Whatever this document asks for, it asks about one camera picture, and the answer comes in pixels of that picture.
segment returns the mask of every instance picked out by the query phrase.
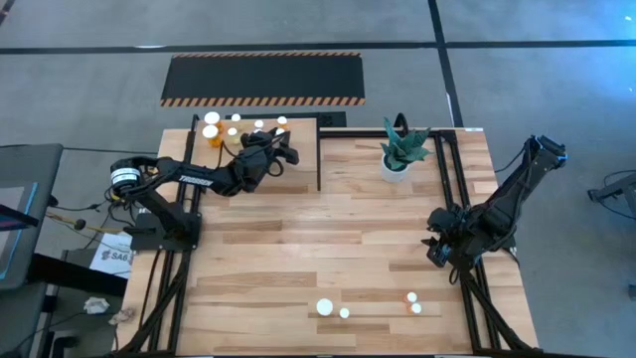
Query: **concrete floor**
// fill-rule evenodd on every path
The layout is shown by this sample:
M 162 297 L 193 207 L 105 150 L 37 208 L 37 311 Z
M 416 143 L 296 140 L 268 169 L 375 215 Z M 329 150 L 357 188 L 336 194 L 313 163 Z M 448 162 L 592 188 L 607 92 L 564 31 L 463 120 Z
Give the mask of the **concrete floor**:
M 449 42 L 636 37 L 636 5 L 626 1 L 438 6 Z M 0 48 L 433 40 L 428 6 L 417 0 L 17 0 L 0 27 Z M 158 106 L 170 56 L 0 56 L 0 144 L 155 150 L 161 131 L 187 127 L 193 112 Z M 464 124 L 485 128 L 496 167 L 531 133 L 565 143 L 570 154 L 527 202 L 517 235 L 548 351 L 627 357 L 636 348 L 636 303 L 626 294 L 636 281 L 636 222 L 585 195 L 605 174 L 634 169 L 635 56 L 633 48 L 449 50 Z M 450 125 L 435 50 L 372 50 L 363 58 L 365 106 L 221 112 L 347 110 L 350 125 L 378 126 L 402 111 L 411 125 Z M 70 207 L 97 202 L 118 157 L 65 152 L 54 194 Z M 610 205 L 626 212 L 620 201 Z M 48 223 L 38 250 L 58 255 L 83 245 Z

